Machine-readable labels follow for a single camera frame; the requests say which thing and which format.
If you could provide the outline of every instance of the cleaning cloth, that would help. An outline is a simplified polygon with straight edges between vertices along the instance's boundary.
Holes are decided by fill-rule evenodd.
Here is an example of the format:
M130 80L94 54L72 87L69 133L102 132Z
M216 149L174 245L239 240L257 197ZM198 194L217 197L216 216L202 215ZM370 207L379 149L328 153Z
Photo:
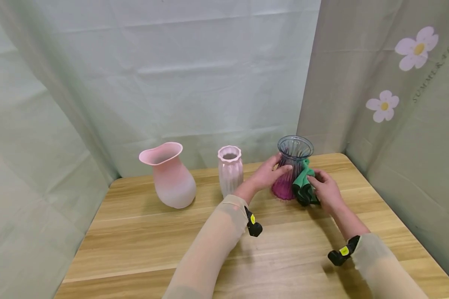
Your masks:
M293 190L296 200L306 207L310 204L320 204L316 198L315 190L308 180L307 176L315 176L314 170L309 168L309 159L303 161L303 171L294 180L291 189Z

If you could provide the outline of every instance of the white flower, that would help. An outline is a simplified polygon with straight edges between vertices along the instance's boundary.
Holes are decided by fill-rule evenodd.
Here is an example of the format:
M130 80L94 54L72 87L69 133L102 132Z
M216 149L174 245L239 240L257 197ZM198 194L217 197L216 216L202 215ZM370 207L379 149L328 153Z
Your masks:
M373 120L381 123L384 119L391 120L394 116L394 110L399 104L399 98L392 95L391 91L383 91L379 95L379 100L372 98L366 103L366 107L376 111L373 115Z
M420 69L427 61L427 53L434 49L439 36L434 33L434 28L424 27L418 33L416 40L403 38L395 47L398 54L406 55L399 63L399 68L408 71L415 66Z

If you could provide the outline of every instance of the glass vase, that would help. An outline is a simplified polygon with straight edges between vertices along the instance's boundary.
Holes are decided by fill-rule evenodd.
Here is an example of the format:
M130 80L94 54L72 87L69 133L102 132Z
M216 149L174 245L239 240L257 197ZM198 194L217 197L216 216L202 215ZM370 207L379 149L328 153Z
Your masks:
M278 167L292 165L293 170L279 177L271 186L271 191L277 198L289 201L295 198L291 186L301 171L303 171L303 162L313 154L314 147L306 138L290 135L279 139L278 149L281 152L281 160L278 163Z

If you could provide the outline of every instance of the table surface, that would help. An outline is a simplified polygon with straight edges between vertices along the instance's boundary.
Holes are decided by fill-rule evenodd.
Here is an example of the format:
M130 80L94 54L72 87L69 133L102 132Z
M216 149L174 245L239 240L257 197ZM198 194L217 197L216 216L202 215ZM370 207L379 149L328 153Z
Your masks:
M351 210L430 298L449 298L449 277L345 155L310 160L312 168L334 177ZM244 177L258 166L244 165ZM217 169L191 173L196 199L182 210L159 201L152 176L116 180L55 298L161 298L181 257L222 200ZM351 261L334 267L326 258L345 242L321 208L302 208L263 190L250 210L263 233L242 236L221 268L214 298L371 298Z

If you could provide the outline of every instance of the person's right hand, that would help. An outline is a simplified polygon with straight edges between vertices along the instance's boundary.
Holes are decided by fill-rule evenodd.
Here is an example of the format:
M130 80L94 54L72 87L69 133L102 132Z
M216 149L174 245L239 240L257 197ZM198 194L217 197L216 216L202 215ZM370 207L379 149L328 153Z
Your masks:
M332 214L340 207L345 207L336 181L326 171L315 169L316 177L308 176L308 180L316 189L316 196L323 209Z

